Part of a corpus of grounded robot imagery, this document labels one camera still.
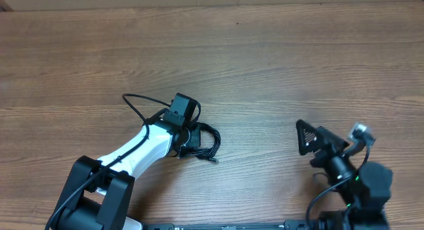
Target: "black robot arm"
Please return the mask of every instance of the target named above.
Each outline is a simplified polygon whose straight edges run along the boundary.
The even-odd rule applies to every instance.
[[[312,167],[323,168],[329,178],[330,188],[319,194],[309,205],[306,222],[310,229],[389,229],[384,205],[390,199],[393,173],[383,165],[368,162],[375,138],[369,128],[357,123],[349,134],[349,144],[324,127],[312,127],[303,120],[296,123],[300,155],[313,152]],[[359,168],[355,168],[349,157],[366,148],[366,157]],[[313,204],[323,195],[334,190],[346,203],[344,211],[322,212],[316,224],[309,220]]]

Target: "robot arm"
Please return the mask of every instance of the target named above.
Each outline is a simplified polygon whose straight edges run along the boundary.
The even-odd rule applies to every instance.
[[[182,146],[189,141],[190,127],[199,117],[191,121],[196,106],[199,107],[196,100],[177,93],[169,110],[164,109],[147,120],[148,131],[147,126],[143,126],[128,143],[97,160],[86,156],[79,158],[72,166],[55,214],[49,219],[46,229],[141,230],[141,223],[127,217],[134,181],[153,162],[166,156],[173,146]],[[147,133],[148,138],[142,143]],[[200,146],[199,139],[191,146]],[[121,161],[110,166],[116,159]],[[91,179],[90,185],[84,185]],[[84,197],[84,190],[104,195],[103,203]]]
[[[323,168],[331,185],[308,206],[305,226],[314,230],[333,229],[389,229],[384,205],[390,199],[393,172],[377,162],[368,162],[371,146],[375,142],[367,126],[357,123],[348,143],[324,127],[312,127],[305,121],[296,123],[299,153],[315,153],[310,161],[314,168]],[[355,168],[349,158],[366,147],[362,164]],[[335,190],[346,203],[344,211],[324,211],[312,224],[309,214],[314,203],[326,193]]]

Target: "wooden table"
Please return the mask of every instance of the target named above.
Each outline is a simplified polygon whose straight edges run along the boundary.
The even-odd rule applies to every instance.
[[[302,218],[322,191],[312,156],[297,153],[306,119],[342,137],[355,121],[371,126],[370,160],[394,171],[393,229],[423,228],[424,3],[0,13],[0,229],[43,229],[74,161],[138,133],[125,92],[191,96],[223,139],[219,164],[151,166],[134,218]],[[145,115],[162,108],[133,102]],[[313,216],[342,207],[329,194]]]

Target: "black bracket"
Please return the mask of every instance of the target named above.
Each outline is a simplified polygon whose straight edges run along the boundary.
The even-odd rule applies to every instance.
[[[92,173],[100,169],[100,162],[86,156],[80,157],[72,166],[55,211],[77,190]],[[134,177],[127,172],[108,170],[85,190],[93,192],[97,187],[107,190],[103,203],[99,204],[77,195],[66,204],[63,212],[53,219],[51,228],[66,230],[116,230],[122,229],[134,187]]]
[[[189,126],[196,105],[196,100],[177,93],[169,111],[165,111],[163,120],[172,126],[173,131],[180,131]]]

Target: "wire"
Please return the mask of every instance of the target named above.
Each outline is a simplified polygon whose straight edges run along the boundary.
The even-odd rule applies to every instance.
[[[196,156],[201,160],[208,160],[211,162],[218,163],[218,160],[214,158],[219,147],[221,146],[221,135],[219,131],[206,123],[196,123],[199,125],[201,131],[207,131],[213,135],[213,146],[211,148],[201,148],[201,147],[184,147],[182,146],[178,151],[179,157],[185,156]]]
[[[313,180],[315,183],[319,184],[319,185],[320,185],[323,189],[328,188],[326,185],[324,185],[323,183],[321,183],[321,182],[317,179],[317,176],[318,176],[318,175],[325,176],[325,177],[327,178],[327,183],[329,182],[329,176],[328,176],[326,173],[324,173],[324,172],[318,172],[318,173],[314,173],[314,174],[312,175],[312,180]]]
[[[198,102],[198,101],[196,101],[196,105],[197,105],[197,108],[199,109],[199,112],[197,112],[197,116],[196,117],[194,117],[194,119],[192,120],[192,121],[190,121],[190,127],[192,127],[192,126],[194,126],[196,123],[197,123],[197,120],[199,120],[199,116],[200,116],[200,103]]]
[[[366,145],[366,154],[365,154],[365,158],[364,161],[362,162],[362,164],[359,166],[357,172],[365,165],[365,163],[368,161],[368,158],[370,157],[370,153],[371,153],[371,148],[369,145]],[[352,179],[354,175],[349,176],[348,178],[342,180],[341,182],[330,186],[329,188],[327,188],[326,190],[322,191],[317,197],[315,197],[307,206],[306,209],[306,214],[305,214],[305,220],[306,220],[306,224],[308,226],[308,228],[313,229],[312,228],[312,224],[311,224],[311,220],[309,219],[309,215],[311,213],[312,207],[315,205],[315,203],[319,200],[319,198],[323,197],[325,194],[328,194],[329,192],[333,192],[336,190],[337,187],[343,185],[344,183],[348,182],[350,179]],[[353,207],[353,205],[350,206],[350,209],[348,208],[347,213],[350,212],[351,208]]]
[[[343,216],[344,222],[349,223],[349,213],[350,211],[352,211],[352,209],[357,207],[358,202],[359,202],[358,197],[354,196],[353,203],[349,207],[347,207],[346,211],[344,211],[344,216]]]
[[[132,105],[126,99],[126,97],[140,97],[140,98],[155,101],[157,103],[161,103],[165,106],[170,107],[169,104],[167,104],[163,101],[159,101],[157,99],[151,98],[151,97],[146,97],[146,96],[137,95],[137,94],[130,94],[130,93],[123,94],[122,98],[124,99],[125,103],[128,104],[128,106],[133,111],[135,111],[135,113],[137,113],[137,115],[143,120],[143,125],[147,122],[147,120],[143,117],[143,115],[140,113],[140,111],[138,111],[137,108],[135,108],[134,105]],[[114,161],[112,161],[108,165],[102,167],[98,172],[96,172],[90,178],[88,178],[73,194],[71,194],[71,196],[69,196],[69,198],[67,200],[65,200],[65,202],[58,208],[58,210],[56,210],[56,212],[54,212],[54,214],[47,221],[47,224],[46,224],[46,227],[44,228],[44,230],[50,229],[50,226],[53,222],[53,219],[55,219],[58,216],[58,214],[64,210],[64,208],[66,207],[66,204],[68,204],[75,196],[77,196],[78,194],[81,194],[81,191],[83,191],[87,186],[89,186],[94,181],[94,179],[96,179],[98,176],[104,174],[108,169],[110,169],[110,167],[112,167],[114,164],[120,162],[123,158],[130,155],[132,152],[134,152],[136,149],[138,149],[144,142],[146,142],[146,140],[148,139],[149,133],[150,133],[150,129],[149,129],[148,125],[146,125],[146,134],[143,137],[143,139],[138,144],[136,144],[134,147],[132,147],[130,150],[126,151],[126,153],[124,153],[121,156],[118,156]]]
[[[306,224],[309,227],[309,229],[313,229],[312,228],[312,224],[311,224],[311,220],[309,220],[309,214],[311,213],[312,207],[314,206],[314,204],[321,198],[323,197],[325,194],[329,193],[330,191],[334,190],[335,188],[341,186],[342,184],[346,183],[347,181],[349,181],[350,178],[344,179],[341,182],[330,186],[329,188],[327,188],[326,190],[322,191],[320,194],[318,194],[317,197],[315,197],[311,203],[309,203],[309,205],[307,206],[306,209],[306,216],[305,216],[305,220],[306,220]]]
[[[147,100],[155,101],[155,102],[160,103],[162,105],[165,105],[167,107],[171,107],[170,104],[167,104],[164,101],[160,101],[160,100],[157,100],[157,99],[154,99],[154,98],[151,98],[151,97],[147,97],[147,96],[143,96],[143,95],[138,95],[138,94],[131,94],[131,93],[125,93],[125,94],[123,94],[122,95],[122,98],[124,99],[124,101],[131,107],[132,110],[134,110],[138,114],[138,116],[141,115],[141,114],[139,114],[140,112],[137,109],[135,109],[135,107],[133,105],[131,105],[131,103],[129,103],[128,100],[125,97],[139,97],[139,98],[144,98],[144,99],[147,99]]]

